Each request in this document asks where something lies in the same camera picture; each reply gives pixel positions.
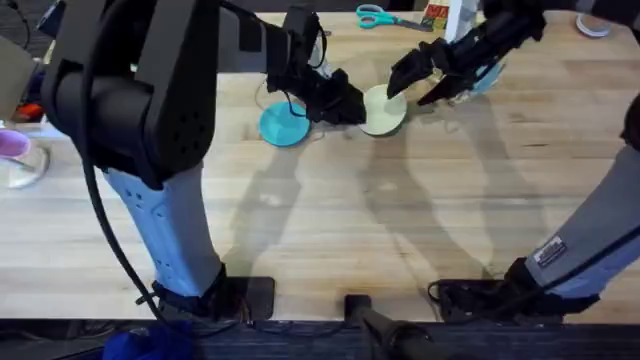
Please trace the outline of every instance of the wooden table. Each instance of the wooden table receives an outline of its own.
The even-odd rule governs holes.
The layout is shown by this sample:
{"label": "wooden table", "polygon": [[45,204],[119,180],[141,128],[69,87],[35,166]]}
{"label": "wooden table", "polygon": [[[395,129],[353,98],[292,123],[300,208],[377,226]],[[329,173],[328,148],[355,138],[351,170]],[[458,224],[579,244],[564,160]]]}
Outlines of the wooden table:
{"label": "wooden table", "polygon": [[[364,31],[350,13],[321,18],[333,32],[328,59],[361,89],[385,83],[395,61],[434,39]],[[345,294],[367,293],[394,318],[435,320],[423,298],[428,282],[500,276],[527,255],[609,169],[640,88],[640,50],[627,30],[589,40],[573,15],[548,18],[543,42],[513,52],[486,96],[432,113],[411,106],[410,123],[386,139],[316,129],[297,148],[273,148],[256,126],[264,76],[220,75],[203,186],[229,272],[273,276],[278,319],[339,319]],[[408,98],[427,87],[413,86]],[[264,89],[256,98],[281,100]],[[150,317],[103,239],[71,143],[51,148],[40,184],[0,192],[0,317]],[[131,217],[101,185],[124,249],[151,283]],[[640,322],[639,294],[636,264],[570,321]]]}

